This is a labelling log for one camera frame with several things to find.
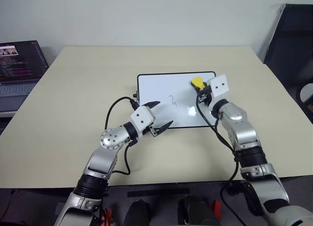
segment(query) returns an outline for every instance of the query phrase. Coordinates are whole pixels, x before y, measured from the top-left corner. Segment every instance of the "whiteboard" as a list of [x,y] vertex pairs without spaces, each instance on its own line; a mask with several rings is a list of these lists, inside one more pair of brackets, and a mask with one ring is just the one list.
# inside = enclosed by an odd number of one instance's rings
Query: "whiteboard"
[[[191,80],[200,76],[204,82],[215,77],[214,72],[140,74],[137,77],[139,104],[151,101],[161,103],[152,108],[156,116],[154,128],[160,128],[173,120],[170,128],[208,126],[196,107],[197,92]],[[199,107],[209,122],[214,125],[215,118],[208,107],[201,103]]]

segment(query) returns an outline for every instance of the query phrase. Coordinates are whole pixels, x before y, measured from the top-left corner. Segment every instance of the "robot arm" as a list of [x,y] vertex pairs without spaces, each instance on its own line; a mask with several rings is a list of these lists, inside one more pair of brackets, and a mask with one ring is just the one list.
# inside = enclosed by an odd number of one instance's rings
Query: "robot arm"
[[250,212],[263,216],[270,226],[313,225],[313,214],[290,205],[288,195],[272,164],[268,163],[260,140],[247,120],[246,112],[229,102],[225,75],[209,80],[202,87],[199,102],[206,103],[212,115],[228,132],[235,161],[241,165],[241,175],[247,180],[243,192]]
[[156,119],[151,108],[159,103],[155,101],[138,106],[129,122],[114,129],[106,129],[101,134],[98,148],[91,155],[54,226],[97,225],[98,218],[94,213],[101,207],[118,151],[126,143],[129,146],[136,144],[149,130],[153,136],[157,136],[172,124],[173,121],[157,130],[150,127]]

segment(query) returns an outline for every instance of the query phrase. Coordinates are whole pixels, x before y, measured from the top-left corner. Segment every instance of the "yellow sponge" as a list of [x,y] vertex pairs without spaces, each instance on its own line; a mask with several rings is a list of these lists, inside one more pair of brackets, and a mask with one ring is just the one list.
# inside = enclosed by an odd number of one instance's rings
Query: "yellow sponge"
[[201,77],[196,77],[193,80],[191,80],[191,84],[196,87],[199,88],[200,90],[202,90],[203,88],[205,88],[205,84],[202,81]]

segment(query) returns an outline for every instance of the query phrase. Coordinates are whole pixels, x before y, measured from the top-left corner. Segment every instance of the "laptop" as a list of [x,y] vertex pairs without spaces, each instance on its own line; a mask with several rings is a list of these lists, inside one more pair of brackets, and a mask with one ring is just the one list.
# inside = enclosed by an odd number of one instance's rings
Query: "laptop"
[[0,44],[0,117],[12,117],[48,69],[36,40]]

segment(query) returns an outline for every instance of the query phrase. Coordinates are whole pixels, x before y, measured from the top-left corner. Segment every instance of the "beige tabletop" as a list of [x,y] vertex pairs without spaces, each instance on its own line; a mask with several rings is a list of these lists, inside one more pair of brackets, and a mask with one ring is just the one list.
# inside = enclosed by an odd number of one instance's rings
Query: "beige tabletop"
[[[250,47],[66,47],[0,136],[0,187],[74,187],[110,105],[135,93],[138,74],[192,71],[226,74],[231,101],[246,110],[279,176],[313,174],[313,126]],[[120,102],[109,127],[132,112]],[[115,169],[126,170],[123,153]],[[146,135],[128,159],[132,174],[113,174],[110,185],[226,180],[235,167],[209,128]]]

